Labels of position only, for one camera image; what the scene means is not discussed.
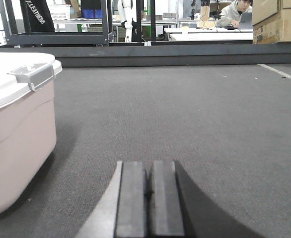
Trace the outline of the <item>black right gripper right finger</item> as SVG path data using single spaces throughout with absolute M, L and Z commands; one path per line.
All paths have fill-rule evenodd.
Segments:
M 209 198 L 178 161 L 154 161 L 149 175 L 151 238 L 260 238 Z

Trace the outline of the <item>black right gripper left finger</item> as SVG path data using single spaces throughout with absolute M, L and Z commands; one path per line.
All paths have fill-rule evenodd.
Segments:
M 118 161 L 114 174 L 77 238 L 145 238 L 146 175 L 141 162 Z

